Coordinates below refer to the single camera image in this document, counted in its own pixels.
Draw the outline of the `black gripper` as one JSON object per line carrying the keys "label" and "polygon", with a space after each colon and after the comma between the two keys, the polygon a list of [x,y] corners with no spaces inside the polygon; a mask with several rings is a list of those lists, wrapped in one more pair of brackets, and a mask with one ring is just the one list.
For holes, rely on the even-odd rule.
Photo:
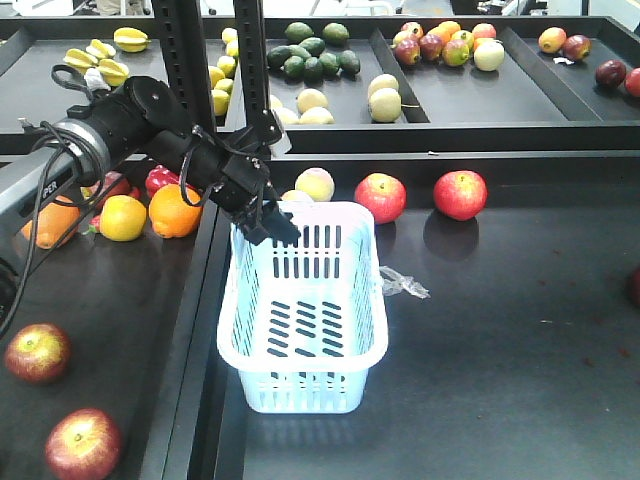
{"label": "black gripper", "polygon": [[296,241],[300,237],[291,221],[293,214],[280,209],[266,163],[257,157],[231,155],[223,161],[214,175],[210,199],[252,245],[268,238]]}

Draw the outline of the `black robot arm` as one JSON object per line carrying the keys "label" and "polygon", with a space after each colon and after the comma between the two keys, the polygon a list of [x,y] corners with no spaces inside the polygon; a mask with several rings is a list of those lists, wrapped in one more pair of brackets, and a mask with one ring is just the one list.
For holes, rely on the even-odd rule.
{"label": "black robot arm", "polygon": [[280,210],[266,165],[268,148],[286,139],[268,93],[247,103],[247,125],[224,140],[194,124],[166,84],[131,77],[90,104],[40,127],[38,148],[1,170],[1,328],[6,330],[30,272],[33,255],[12,241],[26,223],[70,186],[104,178],[135,153],[144,153],[216,203],[254,245],[300,236]]}

